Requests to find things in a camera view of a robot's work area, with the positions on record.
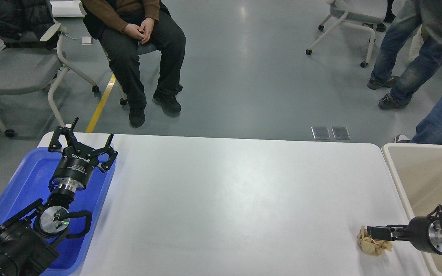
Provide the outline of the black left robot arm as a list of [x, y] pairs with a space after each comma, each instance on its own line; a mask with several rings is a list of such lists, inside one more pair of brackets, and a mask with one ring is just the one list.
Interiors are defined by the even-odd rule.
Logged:
[[102, 148], [58, 126], [29, 152], [0, 197], [0, 276], [71, 274], [91, 243], [114, 174], [113, 134]]

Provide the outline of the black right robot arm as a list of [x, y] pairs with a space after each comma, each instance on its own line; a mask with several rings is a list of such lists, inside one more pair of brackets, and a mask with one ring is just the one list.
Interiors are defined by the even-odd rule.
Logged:
[[407, 225], [388, 224], [366, 229], [372, 239], [408, 241], [417, 250], [442, 256], [442, 205], [426, 216], [413, 218]]

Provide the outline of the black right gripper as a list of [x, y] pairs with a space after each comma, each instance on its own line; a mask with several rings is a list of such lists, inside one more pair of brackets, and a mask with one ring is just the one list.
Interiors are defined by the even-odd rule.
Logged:
[[442, 256], [442, 228], [438, 220], [416, 217], [408, 225], [388, 224], [383, 228], [368, 228], [367, 233], [375, 240], [406, 240], [422, 252]]

